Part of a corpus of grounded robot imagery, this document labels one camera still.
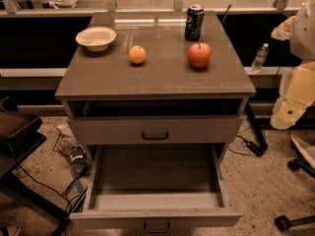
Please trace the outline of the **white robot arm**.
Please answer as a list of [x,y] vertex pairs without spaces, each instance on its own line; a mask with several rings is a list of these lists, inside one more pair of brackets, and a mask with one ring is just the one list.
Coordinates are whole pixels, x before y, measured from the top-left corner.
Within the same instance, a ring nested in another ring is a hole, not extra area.
[[271,117],[273,128],[286,130],[315,102],[315,0],[304,2],[295,16],[272,31],[272,37],[288,39],[290,52],[302,60],[294,70],[283,73]]

